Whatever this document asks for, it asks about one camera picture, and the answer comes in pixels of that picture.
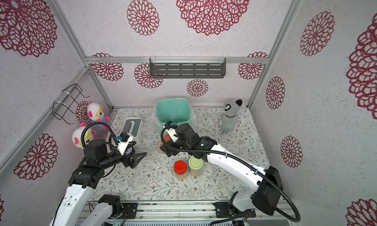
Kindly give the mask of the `brown jar lid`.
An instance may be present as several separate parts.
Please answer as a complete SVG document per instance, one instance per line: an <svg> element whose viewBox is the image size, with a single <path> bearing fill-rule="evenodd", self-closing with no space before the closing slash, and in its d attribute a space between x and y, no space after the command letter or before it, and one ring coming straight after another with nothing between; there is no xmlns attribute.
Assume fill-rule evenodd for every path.
<svg viewBox="0 0 377 226"><path fill-rule="evenodd" d="M171 141L171 137L169 134L164 135L164 141L167 143Z"/></svg>

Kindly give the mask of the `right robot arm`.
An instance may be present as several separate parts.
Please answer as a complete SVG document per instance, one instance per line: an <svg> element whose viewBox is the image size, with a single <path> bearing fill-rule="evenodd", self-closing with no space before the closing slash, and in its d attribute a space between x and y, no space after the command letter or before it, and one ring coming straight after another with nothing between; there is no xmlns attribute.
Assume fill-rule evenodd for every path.
<svg viewBox="0 0 377 226"><path fill-rule="evenodd" d="M170 140L162 139L161 150L168 156L186 152L196 159L202 159L217 165L249 187L244 192L235 192L230 201L223 206L231 215L240 214L251 208L257 208L267 215L274 215L283 189L278 170L269 167L264 169L233 155L214 139L200 137L188 124L177 126L169 121L164 125L162 133L167 133Z"/></svg>

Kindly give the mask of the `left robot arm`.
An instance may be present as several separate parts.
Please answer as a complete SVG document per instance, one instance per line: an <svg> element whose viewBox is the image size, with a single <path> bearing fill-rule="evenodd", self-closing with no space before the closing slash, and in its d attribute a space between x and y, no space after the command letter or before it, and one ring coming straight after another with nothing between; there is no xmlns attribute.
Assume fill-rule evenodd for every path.
<svg viewBox="0 0 377 226"><path fill-rule="evenodd" d="M88 198L94 192L100 180L105 176L105 169L123 164L134 169L147 155L136 153L135 142L126 148L125 154L118 150L108 152L104 139L95 139L84 147L84 158L72 173L65 196L62 198L51 226L74 226Z"/></svg>

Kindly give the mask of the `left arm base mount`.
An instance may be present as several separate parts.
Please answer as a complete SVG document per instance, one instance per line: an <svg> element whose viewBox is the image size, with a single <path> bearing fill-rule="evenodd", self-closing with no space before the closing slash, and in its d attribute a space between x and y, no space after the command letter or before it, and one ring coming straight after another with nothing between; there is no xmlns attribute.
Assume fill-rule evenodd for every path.
<svg viewBox="0 0 377 226"><path fill-rule="evenodd" d="M121 203L122 208L121 208L121 213L118 215L118 219L135 219L136 218L136 213L137 213L137 208L138 204L133 203L133 202L123 202Z"/></svg>

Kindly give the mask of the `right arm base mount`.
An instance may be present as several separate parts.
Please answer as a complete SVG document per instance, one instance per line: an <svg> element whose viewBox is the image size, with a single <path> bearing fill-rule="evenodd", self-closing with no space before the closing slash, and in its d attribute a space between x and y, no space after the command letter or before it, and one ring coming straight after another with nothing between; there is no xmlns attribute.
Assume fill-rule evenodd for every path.
<svg viewBox="0 0 377 226"><path fill-rule="evenodd" d="M243 211L238 210L230 202L217 201L213 203L217 218L231 218L239 216Z"/></svg>

